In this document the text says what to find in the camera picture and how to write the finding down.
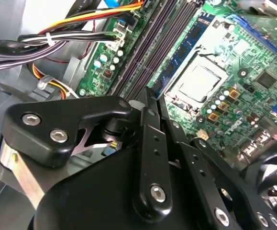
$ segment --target metal clip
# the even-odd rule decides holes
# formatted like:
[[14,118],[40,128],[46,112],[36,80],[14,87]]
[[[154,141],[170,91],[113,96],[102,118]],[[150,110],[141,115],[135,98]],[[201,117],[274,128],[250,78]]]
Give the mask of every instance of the metal clip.
[[51,75],[46,75],[44,77],[42,77],[38,83],[37,83],[37,88],[39,90],[44,90],[46,88],[46,86],[53,81],[55,78],[52,77]]

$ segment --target green circuit board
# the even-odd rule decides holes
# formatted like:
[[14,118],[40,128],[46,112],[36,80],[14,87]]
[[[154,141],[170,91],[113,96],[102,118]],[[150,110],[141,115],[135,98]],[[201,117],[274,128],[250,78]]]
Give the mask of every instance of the green circuit board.
[[[126,5],[131,2],[131,0],[121,0],[120,5]],[[148,23],[149,18],[154,12],[158,2],[159,0],[152,1],[147,8],[135,11],[135,19],[137,21],[135,22],[135,27],[132,29],[129,29],[127,26],[123,26],[120,20],[116,18],[110,19],[106,31],[114,31],[115,29],[118,29],[117,32],[120,32],[124,36],[122,38],[124,45],[120,48],[123,55],[118,56],[117,49],[112,48],[105,43],[100,43],[96,47],[96,51],[89,61],[86,74],[77,88],[78,95],[104,96],[107,94],[109,88],[118,75],[118,72],[122,68],[122,65],[130,55],[130,51]]]
[[[269,24],[262,27],[261,23],[265,18],[245,14],[237,8],[237,1],[223,1],[222,4],[212,6],[211,1],[205,4],[203,12],[216,15],[215,21],[229,21],[225,17],[230,14],[238,14],[242,18],[249,19],[250,24],[259,27],[260,30],[267,31],[268,39],[273,37],[270,42],[277,43],[277,18],[267,17]],[[149,83],[153,87],[158,78],[167,69],[169,62],[173,59],[182,43],[184,37],[196,22],[199,12],[188,25],[183,36],[180,37],[166,60],[155,73]],[[178,121],[188,134],[201,136],[206,134],[207,141],[216,149],[222,151],[227,157],[235,158],[239,152],[245,148],[255,148],[263,146],[256,141],[260,138],[262,129],[255,119],[270,119],[277,124],[277,116],[273,114],[272,107],[277,104],[277,53],[269,49],[260,40],[241,25],[233,23],[231,31],[228,31],[222,37],[222,40],[213,39],[213,34],[208,34],[210,39],[201,41],[201,44],[208,44],[208,48],[213,46],[216,58],[222,59],[222,69],[227,74],[227,79],[221,84],[220,88],[209,98],[199,110],[184,110],[176,106],[176,101],[165,96],[170,118]],[[184,65],[179,74],[190,66]],[[211,106],[216,109],[210,112]]]

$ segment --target orange wire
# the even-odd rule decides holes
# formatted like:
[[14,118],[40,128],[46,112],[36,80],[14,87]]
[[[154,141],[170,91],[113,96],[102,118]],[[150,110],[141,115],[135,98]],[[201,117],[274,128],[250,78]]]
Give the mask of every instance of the orange wire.
[[[42,76],[41,76],[41,74],[37,71],[35,64],[32,64],[32,69],[33,69],[33,74],[35,75],[35,77],[36,77],[37,79],[41,79]],[[66,99],[67,92],[66,92],[66,90],[65,90],[62,86],[60,86],[59,84],[57,84],[57,83],[55,83],[55,82],[49,82],[49,84],[58,87],[58,88],[60,89],[61,94],[62,94],[62,100]]]

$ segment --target blue ram slot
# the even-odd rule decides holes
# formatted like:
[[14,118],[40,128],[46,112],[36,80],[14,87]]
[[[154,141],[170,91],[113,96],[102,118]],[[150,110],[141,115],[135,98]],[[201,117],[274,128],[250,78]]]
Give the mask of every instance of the blue ram slot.
[[202,13],[195,21],[178,50],[174,53],[166,68],[162,71],[154,83],[153,91],[157,97],[159,97],[166,88],[176,71],[179,69],[180,65],[184,62],[214,18],[214,15]]
[[227,17],[227,19],[230,19],[236,23],[238,23],[242,28],[244,28],[246,31],[248,31],[253,37],[255,37],[258,41],[260,41],[262,44],[264,44],[266,47],[268,47],[272,52],[277,54],[277,48],[270,43],[267,39],[263,38],[262,35],[259,34],[255,29],[253,29],[250,24],[241,18],[240,16],[236,14],[231,14]]

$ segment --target wire bundle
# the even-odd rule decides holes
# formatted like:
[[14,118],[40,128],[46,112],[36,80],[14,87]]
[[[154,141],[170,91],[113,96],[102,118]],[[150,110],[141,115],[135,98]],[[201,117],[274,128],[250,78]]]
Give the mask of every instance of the wire bundle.
[[[68,41],[113,41],[112,32],[93,33],[73,31],[72,27],[91,20],[118,17],[120,14],[139,9],[142,0],[114,9],[83,11],[54,23],[39,34],[22,35],[18,41],[0,41],[0,70],[34,62],[61,49]],[[54,45],[48,45],[48,35]]]

